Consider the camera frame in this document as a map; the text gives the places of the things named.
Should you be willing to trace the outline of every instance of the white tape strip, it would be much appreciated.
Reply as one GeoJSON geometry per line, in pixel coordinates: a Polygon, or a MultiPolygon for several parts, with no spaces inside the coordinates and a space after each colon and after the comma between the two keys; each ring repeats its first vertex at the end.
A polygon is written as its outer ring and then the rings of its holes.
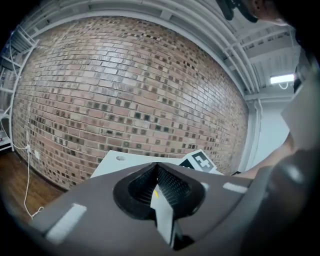
{"type": "Polygon", "coordinates": [[[86,211],[87,207],[74,203],[66,214],[49,230],[45,238],[54,245],[61,244],[86,211]]]}
{"type": "Polygon", "coordinates": [[[245,194],[248,190],[246,186],[240,186],[240,185],[232,184],[230,182],[223,184],[222,187],[226,190],[230,190],[230,191],[241,193],[241,194],[245,194]]]}

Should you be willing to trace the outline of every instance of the white wall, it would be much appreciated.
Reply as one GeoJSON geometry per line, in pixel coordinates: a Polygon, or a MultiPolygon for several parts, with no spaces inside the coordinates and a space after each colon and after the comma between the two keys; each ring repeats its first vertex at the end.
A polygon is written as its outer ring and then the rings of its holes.
{"type": "Polygon", "coordinates": [[[287,102],[262,103],[260,136],[257,149],[253,150],[253,160],[248,163],[247,170],[264,160],[287,138],[289,128],[281,117],[281,112],[287,104],[287,102]]]}

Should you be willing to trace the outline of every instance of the wooden floor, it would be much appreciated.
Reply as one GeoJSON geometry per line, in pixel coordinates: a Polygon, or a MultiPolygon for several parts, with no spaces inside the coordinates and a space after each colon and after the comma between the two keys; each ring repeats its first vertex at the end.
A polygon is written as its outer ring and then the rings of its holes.
{"type": "MultiPolygon", "coordinates": [[[[24,207],[24,200],[28,180],[28,166],[16,153],[0,154],[0,185],[1,197],[9,213],[23,222],[29,222],[31,218],[24,207]]],[[[26,206],[31,214],[40,206],[59,197],[64,192],[51,185],[43,178],[30,170],[30,182],[26,206]]]]}

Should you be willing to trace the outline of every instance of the person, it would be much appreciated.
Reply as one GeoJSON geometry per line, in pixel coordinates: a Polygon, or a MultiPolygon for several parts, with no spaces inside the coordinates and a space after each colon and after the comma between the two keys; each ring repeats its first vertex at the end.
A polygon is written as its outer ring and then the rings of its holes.
{"type": "MultiPolygon", "coordinates": [[[[306,79],[308,71],[311,68],[314,56],[311,53],[315,53],[315,50],[317,50],[316,40],[312,39],[312,34],[310,34],[310,26],[313,24],[312,19],[316,19],[315,8],[311,6],[312,3],[308,0],[303,4],[299,1],[292,2],[290,0],[242,0],[241,3],[254,18],[278,26],[289,25],[296,29],[295,38],[301,46],[299,63],[295,70],[293,84],[294,92],[296,92],[301,83],[306,79]]],[[[293,137],[289,132],[284,143],[267,158],[251,169],[235,176],[254,179],[260,168],[273,166],[281,159],[294,154],[296,150],[293,137]]]]}

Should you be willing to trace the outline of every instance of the fluorescent light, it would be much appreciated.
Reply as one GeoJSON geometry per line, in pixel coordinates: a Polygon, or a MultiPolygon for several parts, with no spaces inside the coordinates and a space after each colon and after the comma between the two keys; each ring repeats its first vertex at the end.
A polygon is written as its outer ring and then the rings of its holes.
{"type": "Polygon", "coordinates": [[[295,80],[294,74],[279,75],[279,76],[274,76],[270,78],[271,84],[293,82],[294,80],[295,80]]]}

